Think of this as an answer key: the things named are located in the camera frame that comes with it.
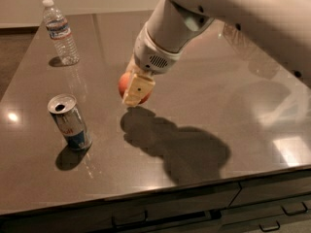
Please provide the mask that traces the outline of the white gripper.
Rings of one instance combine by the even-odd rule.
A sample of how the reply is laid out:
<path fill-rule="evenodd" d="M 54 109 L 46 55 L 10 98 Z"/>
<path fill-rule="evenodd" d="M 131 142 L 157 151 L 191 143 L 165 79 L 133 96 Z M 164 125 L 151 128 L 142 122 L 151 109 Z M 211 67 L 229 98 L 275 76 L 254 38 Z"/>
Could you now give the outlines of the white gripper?
<path fill-rule="evenodd" d="M 148 76 L 138 74 L 141 69 L 155 75 L 166 73 L 181 57 L 181 54 L 163 50 L 150 37 L 147 25 L 140 31 L 134 45 L 133 54 L 125 69 L 130 78 L 122 102 L 128 107 L 136 107 L 152 90 L 156 82 Z"/>

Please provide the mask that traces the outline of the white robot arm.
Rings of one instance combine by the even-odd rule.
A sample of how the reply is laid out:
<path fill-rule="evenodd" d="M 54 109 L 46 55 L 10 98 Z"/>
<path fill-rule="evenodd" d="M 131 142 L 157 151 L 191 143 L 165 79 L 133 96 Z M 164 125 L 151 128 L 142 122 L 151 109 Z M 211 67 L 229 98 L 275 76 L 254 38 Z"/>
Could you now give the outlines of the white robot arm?
<path fill-rule="evenodd" d="M 122 102 L 135 107 L 148 97 L 154 76 L 166 73 L 215 19 L 310 84 L 311 0 L 160 0 L 136 39 Z"/>

